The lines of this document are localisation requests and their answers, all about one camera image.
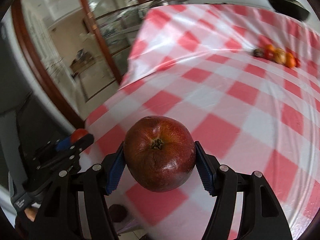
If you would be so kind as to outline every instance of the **red fruit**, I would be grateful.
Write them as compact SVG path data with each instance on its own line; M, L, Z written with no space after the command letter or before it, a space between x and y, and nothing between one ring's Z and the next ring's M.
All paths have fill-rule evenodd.
M301 66L301 62L300 60L296 57L296 67L300 67Z
M271 51L270 49L266 49L264 51L264 57L265 59L268 59L268 60L273 60L273 51Z
M141 186L165 192L181 186L190 177L196 151L183 124L168 117L147 116L127 132L124 158Z
M74 144L77 140L81 139L87 134L88 131L86 129L77 129L71 134L70 141L72 144Z

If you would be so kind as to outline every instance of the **frying pan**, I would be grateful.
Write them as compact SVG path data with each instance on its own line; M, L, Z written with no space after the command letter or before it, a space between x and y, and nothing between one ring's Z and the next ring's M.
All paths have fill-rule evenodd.
M276 12L290 16L298 21L304 22L308 19L310 12L296 0L268 0Z

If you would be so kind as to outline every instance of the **metal screw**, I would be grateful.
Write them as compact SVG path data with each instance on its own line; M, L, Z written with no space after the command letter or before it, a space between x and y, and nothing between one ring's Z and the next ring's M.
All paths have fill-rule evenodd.
M254 174L255 176L257 176L258 178L261 178L261 177L262 177L261 171L255 171L253 174Z
M221 166L220 166L220 170L222 170L222 171L228 171L228 170L229 170L229 167L226 166L226 165L221 165Z
M60 171L59 172L59 176L60 177L64 177L64 176L66 176L68 173L67 173L67 171Z
M96 164L96 165L93 165L93 166L92 166L92 169L93 169L94 171L99 171L99 170L101 170L101 168L102 168L102 166L101 166L100 164Z

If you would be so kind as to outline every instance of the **table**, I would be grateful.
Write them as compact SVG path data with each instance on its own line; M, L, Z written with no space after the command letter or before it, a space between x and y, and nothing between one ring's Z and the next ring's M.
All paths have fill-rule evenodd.
M289 69L252 57L272 43L292 52ZM320 37L307 25L263 9L177 5L150 10L129 57L121 89L90 114L95 143L83 169L116 151L140 118L182 122L208 154L236 172L262 171L293 239L320 207ZM154 239L201 239L215 198L196 170L176 190L153 193L126 168L118 190ZM229 239L235 239L242 196Z

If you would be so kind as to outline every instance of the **brown wooden frame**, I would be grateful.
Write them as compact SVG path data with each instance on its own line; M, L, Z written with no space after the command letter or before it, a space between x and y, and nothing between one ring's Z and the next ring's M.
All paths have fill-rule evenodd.
M93 17L92 12L90 11L87 0L81 0L83 5L83 9L85 11L85 20L89 23L89 27L91 28L91 32L95 34L95 37L98 41L100 49L103 55L106 58L115 78L118 83L121 82L122 76L116 67L112 55L109 52L108 46L106 45ZM12 21L13 27L17 36L18 43L22 50L22 53L29 65L29 68L33 72L36 80L50 98L50 100L54 103L57 109L65 116L65 118L76 128L84 128L84 120L74 111L74 109L69 105L66 99L63 97L59 89L53 83L51 77L48 75L45 67L43 66L41 59L38 55L38 52L33 45L31 37L29 36L26 23L23 17L22 4L21 0L14 0L11 5L12 12Z

